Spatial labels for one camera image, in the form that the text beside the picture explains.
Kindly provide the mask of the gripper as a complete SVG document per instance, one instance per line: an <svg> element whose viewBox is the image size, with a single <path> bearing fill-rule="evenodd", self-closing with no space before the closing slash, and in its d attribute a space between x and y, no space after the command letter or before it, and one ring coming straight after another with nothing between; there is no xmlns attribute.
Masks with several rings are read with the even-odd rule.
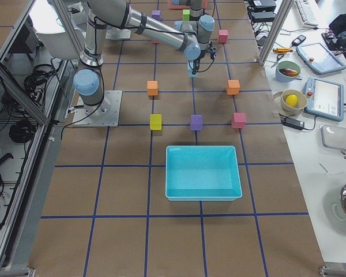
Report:
<svg viewBox="0 0 346 277"><path fill-rule="evenodd" d="M199 69L200 69L200 61L201 61L201 58L202 58L202 52L200 52L199 56L198 56L196 59L192 60L192 61L194 62L194 64L195 64L195 70L196 70L197 72L198 72Z"/></svg>
<svg viewBox="0 0 346 277"><path fill-rule="evenodd" d="M206 54L210 55L210 59L216 58L217 47L211 41L209 41L209 43L205 46L205 48L203 50L201 50L200 59L203 59Z"/></svg>

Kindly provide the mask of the orange block near arm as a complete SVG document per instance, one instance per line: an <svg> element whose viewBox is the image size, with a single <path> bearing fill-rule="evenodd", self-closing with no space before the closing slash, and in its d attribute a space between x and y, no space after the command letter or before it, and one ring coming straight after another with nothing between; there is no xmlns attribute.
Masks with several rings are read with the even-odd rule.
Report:
<svg viewBox="0 0 346 277"><path fill-rule="evenodd" d="M159 94L158 81L148 80L146 82L146 91L148 96L157 96Z"/></svg>

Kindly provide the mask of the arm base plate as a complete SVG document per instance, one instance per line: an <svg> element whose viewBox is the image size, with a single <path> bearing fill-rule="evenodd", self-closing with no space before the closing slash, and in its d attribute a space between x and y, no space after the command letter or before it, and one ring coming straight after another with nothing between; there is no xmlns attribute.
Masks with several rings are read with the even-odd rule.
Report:
<svg viewBox="0 0 346 277"><path fill-rule="evenodd" d="M131 30L111 27L107 29L106 40L129 40Z"/></svg>
<svg viewBox="0 0 346 277"><path fill-rule="evenodd" d="M121 90L106 90L104 100L96 111L89 106L83 106L75 110L73 125L83 128L117 127L122 94Z"/></svg>

